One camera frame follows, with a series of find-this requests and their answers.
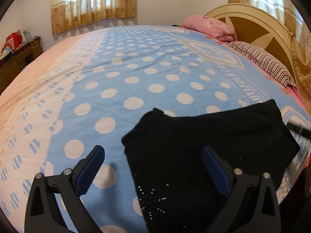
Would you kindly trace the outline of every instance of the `curtain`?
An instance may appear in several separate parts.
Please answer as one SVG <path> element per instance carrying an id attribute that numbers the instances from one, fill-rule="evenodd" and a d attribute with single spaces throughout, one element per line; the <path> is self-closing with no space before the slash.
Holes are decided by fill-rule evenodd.
<path id="1" fill-rule="evenodd" d="M 136 16 L 136 0 L 52 0 L 52 34 L 109 18 Z"/>
<path id="2" fill-rule="evenodd" d="M 298 79 L 311 96 L 311 33 L 290 0 L 228 0 L 258 7 L 277 18 L 289 31 Z"/>

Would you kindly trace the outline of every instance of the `curtain floral pattern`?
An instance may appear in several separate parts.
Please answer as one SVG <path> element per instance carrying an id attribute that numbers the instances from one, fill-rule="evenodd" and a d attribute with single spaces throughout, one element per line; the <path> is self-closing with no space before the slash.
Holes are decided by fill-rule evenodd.
<path id="1" fill-rule="evenodd" d="M 289 31 L 298 79 L 311 96 L 311 33 L 290 0 L 228 0 L 258 7 L 277 18 Z"/>
<path id="2" fill-rule="evenodd" d="M 136 0 L 52 0 L 52 34 L 110 19 L 136 16 Z"/>

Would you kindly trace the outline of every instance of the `folded black cloth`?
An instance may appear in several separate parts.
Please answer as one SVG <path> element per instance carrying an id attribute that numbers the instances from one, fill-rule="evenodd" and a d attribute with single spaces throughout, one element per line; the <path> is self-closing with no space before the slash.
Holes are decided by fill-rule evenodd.
<path id="1" fill-rule="evenodd" d="M 197 117 L 153 109 L 122 143 L 150 233 L 201 233 L 226 202 L 203 165 L 203 146 L 233 168 L 270 173 L 276 190 L 300 149 L 274 100 Z"/>

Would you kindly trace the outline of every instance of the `wall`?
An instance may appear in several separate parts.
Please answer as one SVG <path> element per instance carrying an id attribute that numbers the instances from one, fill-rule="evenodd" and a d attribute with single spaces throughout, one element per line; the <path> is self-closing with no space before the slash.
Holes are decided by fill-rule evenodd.
<path id="1" fill-rule="evenodd" d="M 15 0 L 0 22 L 0 44 L 13 31 L 27 29 L 32 36 L 41 36 L 44 51 L 77 34 L 118 25 L 173 25 L 192 14 L 205 14 L 227 0 L 137 0 L 135 18 L 111 19 L 72 29 L 57 35 L 51 32 L 51 0 Z"/>

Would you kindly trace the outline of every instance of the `wooden desk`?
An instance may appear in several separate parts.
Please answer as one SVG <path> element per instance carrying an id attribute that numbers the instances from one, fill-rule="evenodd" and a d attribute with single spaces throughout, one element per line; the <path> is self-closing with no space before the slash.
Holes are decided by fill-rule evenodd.
<path id="1" fill-rule="evenodd" d="M 0 94 L 11 84 L 18 74 L 42 54 L 41 38 L 25 44 L 14 54 L 9 54 L 0 62 Z"/>

